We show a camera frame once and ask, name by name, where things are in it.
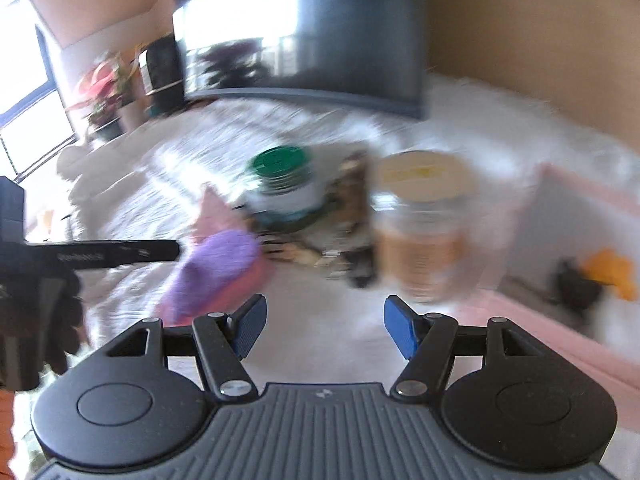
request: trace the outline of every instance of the white lid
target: white lid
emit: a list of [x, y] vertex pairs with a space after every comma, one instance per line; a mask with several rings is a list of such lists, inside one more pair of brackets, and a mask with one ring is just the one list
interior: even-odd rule
[[441, 152], [404, 152], [383, 158], [374, 173], [375, 189], [409, 205], [468, 197], [476, 190], [469, 167]]

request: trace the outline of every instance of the television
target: television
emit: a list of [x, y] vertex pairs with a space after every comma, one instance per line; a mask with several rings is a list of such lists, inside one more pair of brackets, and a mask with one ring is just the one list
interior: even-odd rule
[[424, 0], [175, 2], [187, 99], [313, 99], [425, 115]]

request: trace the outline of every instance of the circular pad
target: circular pad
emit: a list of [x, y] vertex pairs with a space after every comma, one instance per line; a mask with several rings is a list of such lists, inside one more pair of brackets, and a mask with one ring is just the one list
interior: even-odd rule
[[48, 455], [121, 470], [168, 456], [202, 428], [209, 407], [187, 378], [146, 357], [91, 358], [45, 390], [34, 407], [33, 429]]
[[497, 396], [498, 409], [522, 424], [544, 426], [564, 418], [571, 401], [562, 390], [540, 383], [507, 386]]
[[148, 391], [133, 384], [113, 383], [96, 386], [78, 400], [78, 413], [99, 426], [123, 426], [151, 408]]
[[443, 396], [444, 423], [501, 466], [546, 472], [599, 460], [616, 428], [615, 404], [577, 368], [556, 369], [559, 362], [507, 358], [462, 377]]

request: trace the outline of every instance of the glass jar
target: glass jar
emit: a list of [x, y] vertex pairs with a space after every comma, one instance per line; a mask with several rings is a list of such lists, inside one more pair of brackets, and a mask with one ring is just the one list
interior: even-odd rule
[[262, 152], [249, 163], [248, 174], [247, 202], [265, 225], [303, 225], [324, 203], [309, 156], [297, 146]]
[[376, 164], [370, 189], [381, 272], [414, 301], [446, 299], [468, 254], [471, 170], [447, 153], [398, 153]]

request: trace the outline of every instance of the orange object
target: orange object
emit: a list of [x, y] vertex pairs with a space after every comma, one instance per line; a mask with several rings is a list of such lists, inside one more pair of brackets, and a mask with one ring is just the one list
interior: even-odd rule
[[14, 456], [14, 393], [0, 390], [0, 480], [12, 479], [9, 460]]
[[603, 285], [612, 285], [622, 300], [636, 301], [638, 285], [634, 276], [636, 266], [626, 256], [620, 256], [611, 248], [598, 251], [582, 265], [582, 272], [590, 280]]

